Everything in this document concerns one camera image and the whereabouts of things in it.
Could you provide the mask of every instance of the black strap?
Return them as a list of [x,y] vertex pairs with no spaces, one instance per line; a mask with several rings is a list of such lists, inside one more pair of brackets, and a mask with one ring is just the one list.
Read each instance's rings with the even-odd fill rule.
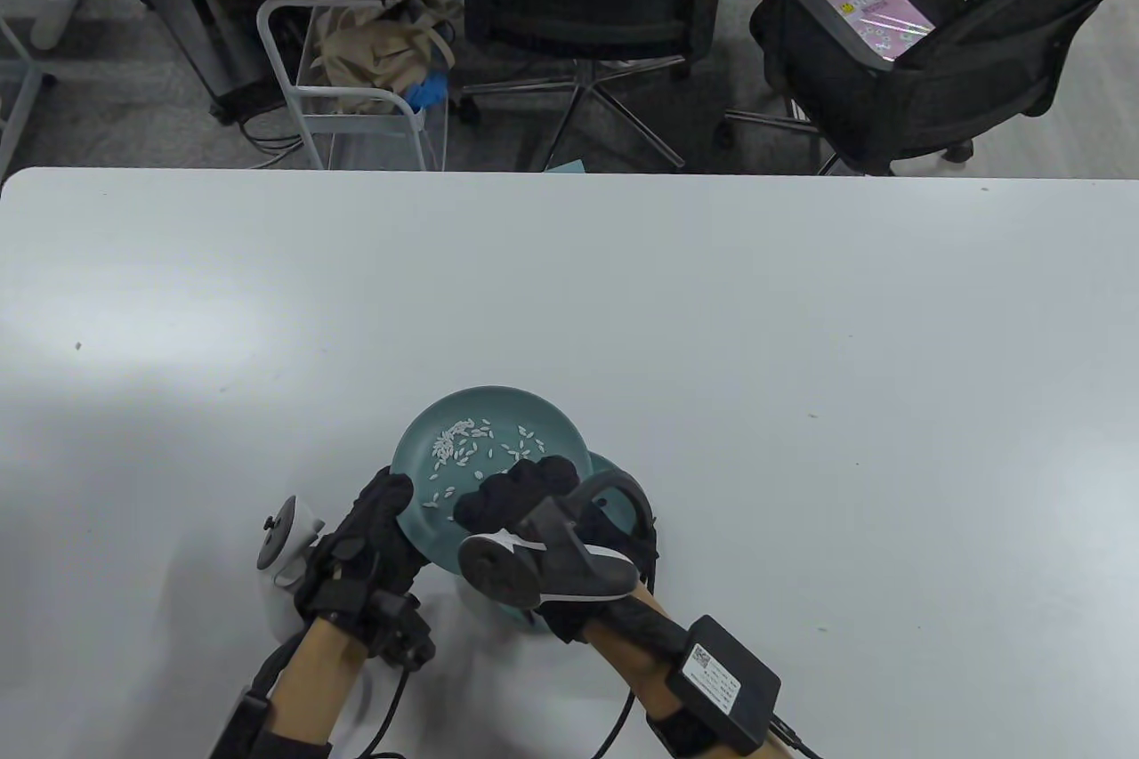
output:
[[262,731],[256,742],[253,742],[249,759],[328,759],[331,752],[331,744],[306,744]]
[[645,720],[648,723],[648,728],[664,744],[664,749],[675,759],[691,759],[706,753],[720,743],[720,738],[711,727],[688,709],[680,709],[659,720],[653,720],[646,715]]
[[597,619],[630,643],[677,666],[688,647],[688,631],[639,598],[609,602]]

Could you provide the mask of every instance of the wrist strap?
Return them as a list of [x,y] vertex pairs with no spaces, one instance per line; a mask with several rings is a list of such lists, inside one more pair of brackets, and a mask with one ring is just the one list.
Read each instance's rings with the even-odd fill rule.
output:
[[645,716],[648,728],[675,759],[693,759],[720,743],[711,727],[688,709],[675,711],[666,718],[653,720]]

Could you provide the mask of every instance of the chair base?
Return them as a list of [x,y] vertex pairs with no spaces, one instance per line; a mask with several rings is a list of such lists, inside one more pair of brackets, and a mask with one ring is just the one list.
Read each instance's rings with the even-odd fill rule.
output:
[[[763,124],[764,128],[776,128],[777,130],[784,130],[785,132],[804,133],[804,136],[822,137],[822,132],[811,124],[810,121],[797,120],[797,117],[789,116],[769,116],[761,112],[744,112],[743,109],[727,109],[723,113],[723,120],[720,124],[716,124],[715,137],[713,140],[716,148],[723,150],[730,150],[736,146],[736,133],[734,132],[731,122],[739,121],[744,124]],[[945,148],[942,156],[945,161],[951,162],[951,164],[965,164],[972,161],[974,154],[973,140],[960,141],[960,144],[951,145]],[[838,154],[831,154],[829,161],[822,165],[818,174],[830,174],[841,164],[842,157]],[[894,170],[887,169],[888,177],[893,177]]]
[[[542,76],[542,79],[534,80],[513,80],[508,81],[508,83],[480,83],[475,84],[475,87],[464,87],[459,99],[459,115],[465,124],[476,124],[478,122],[478,107],[473,100],[474,96],[528,96],[528,93],[568,91],[570,104],[565,112],[562,113],[557,129],[554,132],[554,138],[546,149],[546,156],[542,158],[542,170],[549,169],[552,165],[554,156],[557,154],[558,146],[562,145],[566,129],[570,128],[570,122],[573,121],[577,108],[581,107],[587,97],[597,100],[598,104],[603,104],[613,115],[629,124],[647,144],[652,145],[661,156],[670,162],[672,166],[683,169],[685,158],[675,153],[661,137],[656,136],[656,132],[648,124],[645,124],[640,117],[634,115],[632,109],[625,107],[606,88],[607,83],[614,80],[641,75],[641,73],[652,71],[664,71],[666,67],[687,67],[687,63],[680,56],[672,56],[672,58],[667,59],[631,63],[626,67],[617,67],[617,71],[599,75],[598,71],[601,71],[601,66],[596,60],[574,60],[573,75]],[[683,71],[680,71],[679,75],[682,79]]]

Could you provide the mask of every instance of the brown bag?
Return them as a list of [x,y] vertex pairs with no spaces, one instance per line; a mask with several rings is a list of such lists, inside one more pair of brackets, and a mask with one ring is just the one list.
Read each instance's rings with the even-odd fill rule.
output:
[[[396,0],[387,8],[330,8],[317,18],[321,68],[333,87],[382,88],[402,96],[423,83],[437,64],[439,49],[446,68],[454,67],[454,52],[436,30],[453,24],[458,2]],[[391,112],[385,100],[341,99],[342,112]]]

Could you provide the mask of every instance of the white cart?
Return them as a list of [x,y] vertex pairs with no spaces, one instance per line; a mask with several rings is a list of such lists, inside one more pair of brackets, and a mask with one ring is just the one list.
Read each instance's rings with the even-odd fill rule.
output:
[[[316,24],[321,11],[383,5],[376,0],[270,0],[257,10],[257,31],[313,169],[443,172],[446,166],[445,97],[434,107],[415,109],[402,97],[383,89],[322,84],[320,72],[312,67],[318,58]],[[295,73],[285,67],[269,27],[272,14],[281,8],[309,10],[304,48]],[[343,99],[379,100],[390,104],[391,112],[380,116],[345,112]]]

